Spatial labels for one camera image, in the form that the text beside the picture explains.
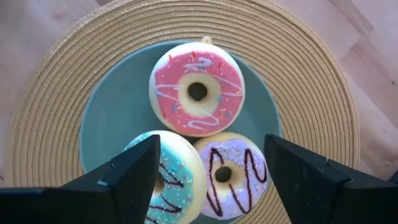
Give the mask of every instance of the blue frosted donut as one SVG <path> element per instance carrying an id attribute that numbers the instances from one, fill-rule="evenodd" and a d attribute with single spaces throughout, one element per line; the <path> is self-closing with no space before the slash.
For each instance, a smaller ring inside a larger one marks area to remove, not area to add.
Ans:
<path id="1" fill-rule="evenodd" d="M 145 224 L 190 223 L 200 214 L 206 197 L 203 163 L 187 140 L 170 131 L 141 134 L 124 150 L 153 134 L 160 135 L 160 165 Z"/>

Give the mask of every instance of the cake part of donut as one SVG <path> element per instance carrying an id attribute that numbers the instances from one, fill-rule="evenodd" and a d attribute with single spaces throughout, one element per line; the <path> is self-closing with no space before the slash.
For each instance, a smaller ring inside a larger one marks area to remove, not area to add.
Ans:
<path id="1" fill-rule="evenodd" d="M 266 161 L 260 149 L 235 133 L 219 133 L 201 139 L 195 147 L 208 177 L 202 214 L 218 220 L 248 214 L 269 183 Z M 230 170 L 229 178 L 220 180 L 218 172 L 223 169 Z"/>
<path id="2" fill-rule="evenodd" d="M 199 216 L 206 198 L 204 166 L 193 146 L 170 131 L 141 134 L 125 150 L 153 134 L 160 135 L 159 176 L 145 224 L 188 224 Z"/>
<path id="3" fill-rule="evenodd" d="M 149 81 L 151 105 L 170 129 L 203 137 L 227 128 L 241 111 L 244 96 L 242 72 L 223 49 L 202 42 L 178 45 L 154 67 Z M 190 95 L 201 85 L 203 96 Z"/>

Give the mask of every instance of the pink frosting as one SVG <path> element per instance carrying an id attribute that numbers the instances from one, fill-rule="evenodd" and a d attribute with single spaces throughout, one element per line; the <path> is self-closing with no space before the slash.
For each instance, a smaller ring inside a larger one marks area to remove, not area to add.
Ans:
<path id="1" fill-rule="evenodd" d="M 155 72 L 157 99 L 162 116 L 178 133 L 206 134 L 227 127 L 238 113 L 244 100 L 243 84 L 239 72 L 219 55 L 210 52 L 191 52 L 171 56 L 169 62 Z M 208 73 L 221 86 L 217 109 L 204 118 L 188 114 L 181 107 L 178 91 L 186 91 L 187 86 L 179 86 L 180 79 L 189 73 Z"/>

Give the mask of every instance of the purple frosted donut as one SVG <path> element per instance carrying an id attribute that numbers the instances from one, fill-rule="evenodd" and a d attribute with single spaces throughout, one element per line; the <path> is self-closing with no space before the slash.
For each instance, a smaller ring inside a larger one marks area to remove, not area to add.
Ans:
<path id="1" fill-rule="evenodd" d="M 203 138 L 195 148 L 207 172 L 207 199 L 201 213 L 218 220 L 248 214 L 269 183 L 260 149 L 235 133 Z"/>

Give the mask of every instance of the blue frosting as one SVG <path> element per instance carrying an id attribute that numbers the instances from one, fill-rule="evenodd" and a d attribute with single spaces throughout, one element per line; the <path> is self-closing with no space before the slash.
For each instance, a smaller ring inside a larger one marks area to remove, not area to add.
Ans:
<path id="1" fill-rule="evenodd" d="M 127 150 L 152 135 L 150 132 L 141 134 L 130 142 Z M 178 155 L 170 150 L 170 146 L 160 136 L 160 166 L 165 183 L 160 194 L 153 195 L 145 224 L 177 223 L 184 217 L 187 208 L 193 202 L 193 175 Z"/>

